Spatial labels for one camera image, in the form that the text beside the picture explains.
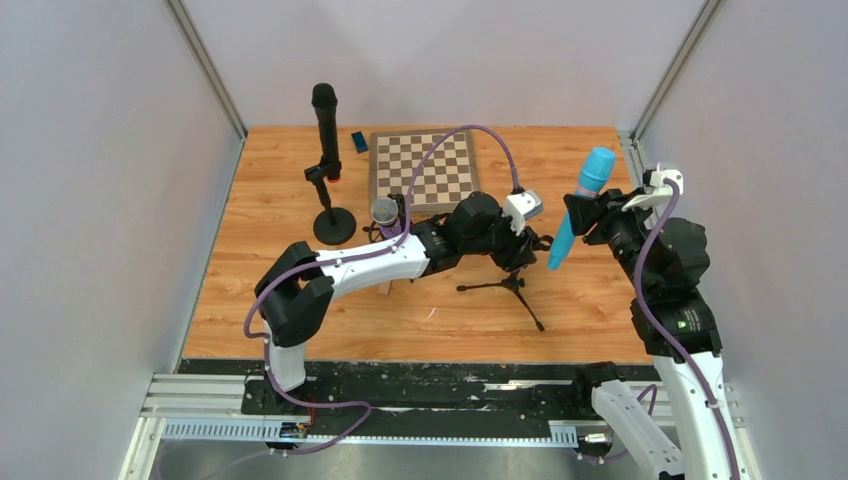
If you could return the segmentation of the black clip tripod mic stand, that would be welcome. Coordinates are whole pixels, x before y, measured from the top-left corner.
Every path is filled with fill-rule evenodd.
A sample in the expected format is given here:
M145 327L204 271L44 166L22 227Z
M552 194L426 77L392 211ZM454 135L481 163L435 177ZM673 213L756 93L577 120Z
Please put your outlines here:
M507 277L503 278L498 282L489 282L489 283L479 283L472 285L458 285L456 287L457 292L465 292L469 290L477 290L477 289L485 289L485 288L502 288L509 292L511 292L521 303L521 305L525 308L527 313L532 318L537 330L539 332L545 332L546 328L544 324L540 321L538 316L535 314L531 306L528 304L526 299L521 293L521 289L526 286L525 280L519 276L520 271L516 270L511 272Z

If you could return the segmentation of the blue microphone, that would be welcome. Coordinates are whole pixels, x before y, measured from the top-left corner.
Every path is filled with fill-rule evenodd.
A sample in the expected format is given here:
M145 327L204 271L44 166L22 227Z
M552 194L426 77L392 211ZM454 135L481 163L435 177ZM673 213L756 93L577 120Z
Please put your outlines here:
M596 197L609 181L615 162L616 155L612 150L594 147L581 166L574 194L586 198ZM547 261L549 270L555 271L560 267L574 242L570 214L566 212L551 245Z

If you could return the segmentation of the purple glitter microphone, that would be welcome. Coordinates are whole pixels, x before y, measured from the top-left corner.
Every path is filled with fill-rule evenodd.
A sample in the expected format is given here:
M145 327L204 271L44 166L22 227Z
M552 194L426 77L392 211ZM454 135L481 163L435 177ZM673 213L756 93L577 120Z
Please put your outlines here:
M391 196L377 197L371 206L371 217L382 240L388 240L401 234L400 207L395 198Z

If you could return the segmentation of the black round-base mic stand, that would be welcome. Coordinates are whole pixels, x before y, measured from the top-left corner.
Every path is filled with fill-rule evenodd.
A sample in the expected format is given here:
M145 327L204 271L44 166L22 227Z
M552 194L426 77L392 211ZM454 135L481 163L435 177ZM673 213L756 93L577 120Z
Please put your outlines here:
M350 240L356 232L357 222L354 215L342 207L334 207L325 184L330 173L339 173L340 163L327 163L324 159L304 170L305 178L312 183L318 194L323 211L313 222L316 239L325 245L337 246Z

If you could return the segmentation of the black microphone orange end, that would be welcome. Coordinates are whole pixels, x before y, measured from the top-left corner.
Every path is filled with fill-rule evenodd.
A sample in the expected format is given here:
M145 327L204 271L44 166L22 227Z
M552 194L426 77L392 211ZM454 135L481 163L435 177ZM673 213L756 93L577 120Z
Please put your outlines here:
M334 88L328 83L318 83L312 89L311 105L314 108L321 143L320 167L330 182L341 178L342 164L339 157L336 114L338 99Z

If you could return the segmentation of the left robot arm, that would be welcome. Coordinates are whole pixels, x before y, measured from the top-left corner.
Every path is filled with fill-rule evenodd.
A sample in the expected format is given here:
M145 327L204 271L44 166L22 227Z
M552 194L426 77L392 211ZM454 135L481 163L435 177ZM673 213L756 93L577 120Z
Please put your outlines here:
M503 205L473 192L452 212L412 224L388 240L345 250L291 244L257 283L249 312L264 321L270 377L284 391L305 382L306 344L330 304L349 293L453 269L471 255L487 256L510 274L535 263L536 252L552 243L527 224L542 210L532 190L507 196Z

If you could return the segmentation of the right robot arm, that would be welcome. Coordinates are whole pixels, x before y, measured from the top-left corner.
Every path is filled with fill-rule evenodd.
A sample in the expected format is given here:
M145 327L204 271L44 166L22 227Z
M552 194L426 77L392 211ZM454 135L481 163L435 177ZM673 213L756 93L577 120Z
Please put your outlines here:
M710 266L702 225L673 216L681 197L670 183L651 194L610 189L564 203L573 233L605 245L629 277L632 323L670 403L677 442L637 406L610 362L584 370L582 394L651 479L746 479L727 403L722 340L698 290Z

